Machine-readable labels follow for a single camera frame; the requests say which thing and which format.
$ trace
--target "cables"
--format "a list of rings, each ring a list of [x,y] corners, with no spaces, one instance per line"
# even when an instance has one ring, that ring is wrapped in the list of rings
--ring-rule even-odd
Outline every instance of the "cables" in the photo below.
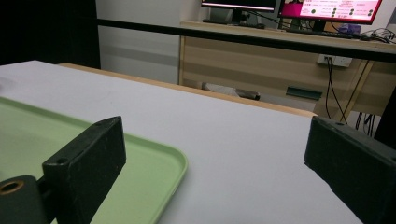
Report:
[[[252,15],[254,15],[254,16],[257,16],[257,17],[265,18],[265,19],[267,19],[268,21],[272,21],[272,22],[274,22],[274,23],[276,23],[276,24],[281,24],[281,25],[282,25],[283,27],[285,27],[285,28],[289,28],[289,26],[286,26],[286,25],[284,25],[284,24],[291,25],[291,23],[289,23],[289,22],[282,22],[282,23],[280,23],[278,20],[275,20],[275,19],[272,19],[272,18],[269,18],[269,17],[265,17],[265,16],[263,16],[262,14],[260,14],[260,13],[258,13],[258,12],[255,12],[255,11],[248,11],[247,13],[252,14]]]
[[[340,103],[339,103],[339,101],[337,99],[337,96],[336,96],[335,91],[334,91],[334,86],[332,85],[332,58],[331,57],[325,57],[325,59],[327,61],[327,65],[328,65],[328,69],[329,69],[329,83],[327,85],[327,92],[326,92],[326,112],[327,112],[327,115],[329,116],[329,119],[331,119],[330,112],[329,112],[329,107],[328,107],[328,99],[329,99],[329,90],[332,89],[332,95],[334,96],[335,102],[338,105],[338,109],[340,109],[340,111],[341,111],[342,119],[344,119],[344,121],[347,124],[347,118],[346,118],[345,112],[343,111],[343,108],[341,107],[341,105],[340,105]]]
[[[313,30],[313,27],[311,25],[311,21],[305,21],[305,23],[308,25],[310,30]]]
[[[363,132],[370,137],[373,137],[373,129],[374,129],[374,121],[375,121],[375,115],[370,114],[367,118],[367,114],[364,114],[364,123],[363,123]]]
[[[338,33],[349,35],[348,32],[342,32],[338,28],[336,28],[332,22],[331,22],[331,25],[332,25],[332,28],[335,31],[337,31]],[[396,34],[393,33],[391,30],[388,30],[385,28],[378,28],[375,30],[367,31],[360,35],[354,35],[354,34],[351,34],[351,35],[353,35],[355,38],[358,38],[360,40],[366,40],[366,41],[376,40],[376,41],[380,41],[380,42],[387,43],[387,44],[390,44],[390,43],[395,44],[396,43],[396,42],[392,41],[396,37]]]
[[[361,125],[361,115],[362,115],[363,113],[359,113],[359,115],[358,115],[358,118],[356,119],[356,124],[355,124],[355,129],[356,130],[358,130],[359,129],[359,126]]]

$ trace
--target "screen display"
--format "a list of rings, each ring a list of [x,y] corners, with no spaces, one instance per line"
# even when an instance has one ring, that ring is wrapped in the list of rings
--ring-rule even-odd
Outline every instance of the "screen display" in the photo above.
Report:
[[[201,6],[274,12],[276,0],[202,0]]]
[[[372,24],[382,0],[282,0],[281,18]]]

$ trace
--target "black cable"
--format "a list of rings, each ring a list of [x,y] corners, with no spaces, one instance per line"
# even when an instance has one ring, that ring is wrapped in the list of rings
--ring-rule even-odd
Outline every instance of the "black cable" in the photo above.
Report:
[[[358,118],[356,119],[356,125],[355,125],[355,129],[356,130],[358,130],[359,129],[359,126],[361,125],[361,115],[362,115],[363,113],[359,113],[359,115],[358,115]]]
[[[367,123],[365,122],[365,121],[366,121],[366,116],[367,116],[367,114],[364,114],[364,118],[363,118],[363,120],[364,120],[364,122],[363,122],[363,132],[364,132],[365,134],[367,134],[367,133],[366,133],[366,125],[367,125]]]
[[[373,131],[372,118],[373,118],[373,116],[369,115],[369,130],[367,132],[367,135],[369,135],[369,136],[370,136],[370,133]]]
[[[327,60],[327,67],[329,69],[329,74],[331,73],[331,64],[332,64],[332,59],[329,60],[329,58],[326,59]],[[327,83],[327,91],[326,91],[326,112],[327,112],[327,116],[329,117],[329,119],[331,119],[332,117],[330,116],[329,113],[329,106],[328,106],[328,100],[329,100],[329,89],[330,89],[330,79],[329,82]]]
[[[334,26],[334,24],[332,24],[332,22],[331,22],[331,25],[332,25],[332,28],[333,28],[335,31],[337,31],[338,33],[346,34],[346,33],[344,33],[344,32],[341,32],[341,31],[338,30],[337,28],[335,28],[335,26]]]
[[[308,21],[308,26],[309,26],[309,29],[311,29],[311,30],[313,29],[312,25],[311,25],[311,21]]]
[[[337,95],[335,94],[334,86],[333,86],[333,84],[332,84],[332,58],[330,58],[330,60],[329,60],[329,58],[327,58],[327,65],[328,65],[328,67],[329,67],[329,83],[330,83],[330,87],[332,88],[332,95],[334,96],[335,102],[336,102],[337,105],[338,105],[338,109],[340,109],[340,111],[341,111],[341,114],[342,114],[341,119],[344,119],[344,121],[345,121],[346,124],[347,124],[346,115],[345,115],[345,113],[344,113],[344,111],[343,111],[343,109],[342,109],[342,107],[341,107],[341,105],[340,105],[340,102],[338,101]],[[328,108],[327,108],[327,99],[328,99],[328,96],[329,96],[329,95],[328,95],[328,92],[327,92],[327,94],[326,94],[326,110],[327,110],[327,113],[328,113],[328,116],[329,116],[329,111],[328,111]]]
[[[394,43],[391,41],[396,36],[394,32],[385,28],[378,28],[375,30],[366,31],[361,34],[363,40],[378,40],[384,43]]]
[[[374,119],[375,119],[375,115],[373,115],[373,118],[372,118],[372,120],[371,120],[370,137],[373,137]]]
[[[301,24],[300,27],[305,28],[305,30],[312,30],[312,26],[309,23],[309,21],[301,20],[300,24]]]
[[[299,24],[298,28],[300,30],[303,30],[303,28],[304,28],[304,21],[303,20],[300,20],[300,24]]]
[[[269,18],[269,17],[265,17],[265,16],[263,16],[262,14],[260,14],[260,13],[258,13],[258,12],[255,12],[255,11],[248,11],[247,13],[253,14],[254,16],[258,16],[258,17],[265,18],[265,19],[267,19],[268,21],[272,21],[272,22],[274,22],[274,23],[276,23],[276,24],[280,24],[280,21],[275,20],[275,19],[272,19],[272,18]],[[291,25],[290,22],[284,22],[284,21],[282,21],[282,24],[281,24],[281,25],[282,25],[283,27],[285,27],[285,28],[289,28],[289,26],[286,26],[286,25],[284,25],[284,24]]]

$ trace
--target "monitor stand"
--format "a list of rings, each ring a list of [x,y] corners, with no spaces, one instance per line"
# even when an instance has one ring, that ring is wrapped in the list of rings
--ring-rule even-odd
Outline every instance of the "monitor stand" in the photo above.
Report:
[[[326,26],[326,21],[315,21],[314,26],[312,27],[312,31],[323,32],[325,26]]]
[[[247,15],[240,9],[233,9],[233,16],[231,17],[231,23],[239,24],[242,21],[247,20]]]

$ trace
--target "keyboard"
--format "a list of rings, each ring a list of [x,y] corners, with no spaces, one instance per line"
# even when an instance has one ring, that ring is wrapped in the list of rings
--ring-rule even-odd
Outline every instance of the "keyboard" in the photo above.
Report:
[[[326,32],[326,31],[321,32],[321,31],[310,31],[310,30],[287,29],[286,32],[302,34],[302,35],[321,35],[321,36],[344,38],[344,39],[352,39],[353,38],[353,35],[334,33],[334,32]]]
[[[229,26],[240,26],[240,27],[247,27],[247,28],[265,29],[265,25],[262,24],[262,23],[257,23],[257,24],[253,24],[253,23],[234,23],[234,22],[216,21],[216,20],[209,20],[209,19],[204,19],[204,20],[202,20],[202,22],[229,25]]]

